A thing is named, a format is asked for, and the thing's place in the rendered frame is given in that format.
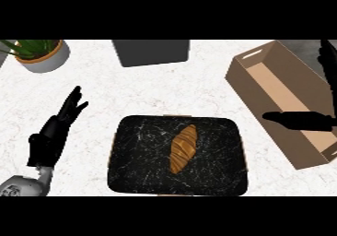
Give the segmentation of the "black marble tray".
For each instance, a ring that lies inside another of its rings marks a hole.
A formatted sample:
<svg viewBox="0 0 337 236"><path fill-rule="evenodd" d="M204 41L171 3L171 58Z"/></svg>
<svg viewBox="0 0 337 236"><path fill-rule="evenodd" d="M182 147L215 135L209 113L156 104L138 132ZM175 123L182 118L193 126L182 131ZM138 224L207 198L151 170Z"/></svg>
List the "black marble tray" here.
<svg viewBox="0 0 337 236"><path fill-rule="evenodd" d="M131 194L243 195L247 168L235 123L207 117L125 117L115 133L107 185Z"/></svg>

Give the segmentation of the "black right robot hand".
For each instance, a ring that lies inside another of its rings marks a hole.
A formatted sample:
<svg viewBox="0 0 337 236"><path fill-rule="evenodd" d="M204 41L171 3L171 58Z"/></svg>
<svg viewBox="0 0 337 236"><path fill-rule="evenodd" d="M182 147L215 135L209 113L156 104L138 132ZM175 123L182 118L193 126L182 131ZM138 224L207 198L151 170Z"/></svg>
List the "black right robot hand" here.
<svg viewBox="0 0 337 236"><path fill-rule="evenodd" d="M321 40L316 60L324 68L330 85L334 116L319 112L266 112L262 118L291 130L331 131L337 127L337 49L328 40Z"/></svg>

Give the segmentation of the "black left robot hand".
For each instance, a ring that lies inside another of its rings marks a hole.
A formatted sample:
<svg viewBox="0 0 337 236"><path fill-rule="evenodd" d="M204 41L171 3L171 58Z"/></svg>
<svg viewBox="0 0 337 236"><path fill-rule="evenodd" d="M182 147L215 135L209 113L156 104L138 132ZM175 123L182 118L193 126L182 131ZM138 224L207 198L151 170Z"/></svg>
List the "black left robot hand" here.
<svg viewBox="0 0 337 236"><path fill-rule="evenodd" d="M88 102L79 104L79 99L81 86L76 86L65 99L59 113L48 118L40 133L29 136L28 167L54 167L62 156L70 125L88 106Z"/></svg>

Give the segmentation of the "green plant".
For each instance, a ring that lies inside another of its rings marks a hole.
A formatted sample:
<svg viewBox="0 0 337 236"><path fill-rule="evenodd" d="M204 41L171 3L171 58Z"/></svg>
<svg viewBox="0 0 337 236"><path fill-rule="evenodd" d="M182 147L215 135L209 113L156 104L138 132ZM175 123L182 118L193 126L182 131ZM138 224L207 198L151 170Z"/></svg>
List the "green plant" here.
<svg viewBox="0 0 337 236"><path fill-rule="evenodd" d="M0 49L0 52L16 56L22 60L34 60L44 57L60 44L59 40L17 40L16 42L0 40L0 42L9 47L7 50Z"/></svg>

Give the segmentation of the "brown croissant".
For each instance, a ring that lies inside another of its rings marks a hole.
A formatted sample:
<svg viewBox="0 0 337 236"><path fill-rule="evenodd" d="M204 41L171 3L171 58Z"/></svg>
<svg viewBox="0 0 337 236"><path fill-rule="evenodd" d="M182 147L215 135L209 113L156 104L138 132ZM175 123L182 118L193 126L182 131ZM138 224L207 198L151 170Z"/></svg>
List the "brown croissant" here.
<svg viewBox="0 0 337 236"><path fill-rule="evenodd" d="M188 125L171 141L169 170L176 174L187 166L197 151L197 127Z"/></svg>

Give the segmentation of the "grey plant pot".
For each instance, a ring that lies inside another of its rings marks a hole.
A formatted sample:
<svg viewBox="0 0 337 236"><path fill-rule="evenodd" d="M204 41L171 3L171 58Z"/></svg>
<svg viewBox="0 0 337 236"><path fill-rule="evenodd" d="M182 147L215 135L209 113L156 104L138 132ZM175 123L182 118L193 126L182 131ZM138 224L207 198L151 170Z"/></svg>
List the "grey plant pot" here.
<svg viewBox="0 0 337 236"><path fill-rule="evenodd" d="M56 70L69 58L70 50L65 40L59 40L54 50L41 58L23 60L15 57L16 61L32 73L47 73Z"/></svg>

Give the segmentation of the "brown cardboard box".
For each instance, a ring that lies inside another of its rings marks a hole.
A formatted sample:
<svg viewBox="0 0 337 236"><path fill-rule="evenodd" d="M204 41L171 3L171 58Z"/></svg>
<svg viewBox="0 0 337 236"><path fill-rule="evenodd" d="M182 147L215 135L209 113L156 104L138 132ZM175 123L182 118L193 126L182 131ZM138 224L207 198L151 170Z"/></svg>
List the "brown cardboard box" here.
<svg viewBox="0 0 337 236"><path fill-rule="evenodd" d="M337 130L297 131L262 118L266 112L333 115L328 82L280 41L238 54L225 80L266 130L293 167L306 169L337 158Z"/></svg>

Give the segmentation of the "dark grey box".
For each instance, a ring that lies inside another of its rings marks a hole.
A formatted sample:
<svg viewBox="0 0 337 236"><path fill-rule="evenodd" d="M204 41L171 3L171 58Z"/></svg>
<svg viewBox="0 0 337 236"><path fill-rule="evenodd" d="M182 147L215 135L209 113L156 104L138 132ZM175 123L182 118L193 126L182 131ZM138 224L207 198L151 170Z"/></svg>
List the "dark grey box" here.
<svg viewBox="0 0 337 236"><path fill-rule="evenodd" d="M112 40L123 67L184 62L190 40Z"/></svg>

